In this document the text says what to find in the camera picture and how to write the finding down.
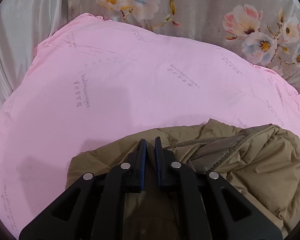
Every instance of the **olive green jacket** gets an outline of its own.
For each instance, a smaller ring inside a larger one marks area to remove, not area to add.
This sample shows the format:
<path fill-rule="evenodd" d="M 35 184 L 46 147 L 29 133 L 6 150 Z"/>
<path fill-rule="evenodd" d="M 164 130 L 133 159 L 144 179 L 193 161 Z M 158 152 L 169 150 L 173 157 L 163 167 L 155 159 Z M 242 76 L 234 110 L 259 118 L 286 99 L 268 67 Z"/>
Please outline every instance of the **olive green jacket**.
<path fill-rule="evenodd" d="M 154 139 L 196 172 L 220 173 L 285 237 L 300 220 L 300 139 L 277 125 L 241 129 L 210 119 L 205 125 L 158 128 L 127 136 L 72 158 L 66 187 L 86 172 L 109 172 L 148 141 L 145 191 L 127 194 L 123 239 L 179 239 L 176 201 L 158 191 Z"/>

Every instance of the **pink bed sheet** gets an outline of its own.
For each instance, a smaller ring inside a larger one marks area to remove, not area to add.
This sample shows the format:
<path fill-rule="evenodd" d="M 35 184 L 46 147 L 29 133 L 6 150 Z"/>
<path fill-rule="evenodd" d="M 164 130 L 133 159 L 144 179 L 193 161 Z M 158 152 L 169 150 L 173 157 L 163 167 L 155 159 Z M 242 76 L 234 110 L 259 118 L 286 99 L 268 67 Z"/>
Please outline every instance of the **pink bed sheet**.
<path fill-rule="evenodd" d="M 226 49 L 83 14 L 38 45 L 0 110 L 0 219 L 18 237 L 62 193 L 79 152 L 210 118 L 300 137 L 300 95 Z"/>

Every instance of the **white satin curtain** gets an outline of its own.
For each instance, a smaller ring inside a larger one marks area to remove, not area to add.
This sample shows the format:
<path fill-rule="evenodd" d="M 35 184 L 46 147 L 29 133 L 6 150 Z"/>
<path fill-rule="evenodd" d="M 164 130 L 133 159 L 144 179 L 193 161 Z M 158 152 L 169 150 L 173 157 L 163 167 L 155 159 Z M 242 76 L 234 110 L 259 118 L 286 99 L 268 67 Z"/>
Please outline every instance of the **white satin curtain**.
<path fill-rule="evenodd" d="M 62 0 L 1 2 L 0 108 L 21 84 L 34 58 L 34 48 L 67 23 L 67 8 L 62 4 Z"/>

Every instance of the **silver rivet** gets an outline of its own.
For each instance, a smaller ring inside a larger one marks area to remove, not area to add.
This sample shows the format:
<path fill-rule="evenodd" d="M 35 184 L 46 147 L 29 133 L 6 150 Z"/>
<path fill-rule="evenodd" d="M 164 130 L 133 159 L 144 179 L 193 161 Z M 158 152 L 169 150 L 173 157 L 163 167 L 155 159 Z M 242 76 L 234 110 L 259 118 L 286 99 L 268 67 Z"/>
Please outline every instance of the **silver rivet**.
<path fill-rule="evenodd" d="M 93 174 L 90 173 L 90 172 L 85 173 L 85 174 L 83 175 L 83 179 L 85 179 L 85 180 L 90 180 L 90 179 L 92 179 L 92 178 L 93 178 Z"/>
<path fill-rule="evenodd" d="M 212 171 L 212 172 L 209 173 L 209 177 L 211 179 L 217 179 L 217 178 L 219 178 L 219 173 L 217 173 L 215 171 Z"/>
<path fill-rule="evenodd" d="M 122 164 L 120 165 L 120 167 L 121 167 L 121 169 L 123 169 L 123 170 L 127 170 L 127 169 L 129 169 L 129 168 L 131 167 L 131 165 L 130 165 L 130 163 L 122 163 Z"/>
<path fill-rule="evenodd" d="M 175 168 L 175 169 L 179 169 L 181 167 L 181 163 L 180 162 L 173 162 L 173 163 L 171 163 L 171 167 Z"/>

